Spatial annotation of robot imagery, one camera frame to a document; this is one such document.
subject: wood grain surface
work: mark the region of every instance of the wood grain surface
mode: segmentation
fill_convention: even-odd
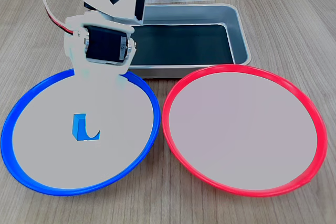
[[[336,0],[216,2],[238,8],[251,51],[250,65],[294,83],[322,114],[328,153],[311,183],[272,198],[240,197],[214,189],[181,166],[160,130],[148,156],[128,176],[76,197],[52,197],[27,189],[1,161],[0,223],[336,223]],[[48,3],[60,20],[85,11],[81,0]],[[63,39],[42,0],[0,0],[1,128],[25,92],[71,68]],[[176,81],[147,83],[162,107]]]

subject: stainless steel tray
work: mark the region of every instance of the stainless steel tray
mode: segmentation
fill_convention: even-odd
[[[227,30],[233,62],[251,61],[237,9],[227,4],[147,5],[144,25],[223,25]],[[182,78],[199,68],[211,65],[130,66],[130,71],[144,79]]]

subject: blue 3d printed piece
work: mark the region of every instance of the blue 3d printed piece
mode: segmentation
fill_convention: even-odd
[[[84,140],[98,140],[100,136],[100,131],[94,137],[89,137],[86,132],[86,115],[85,114],[74,114],[73,125],[72,125],[72,134],[77,141]]]

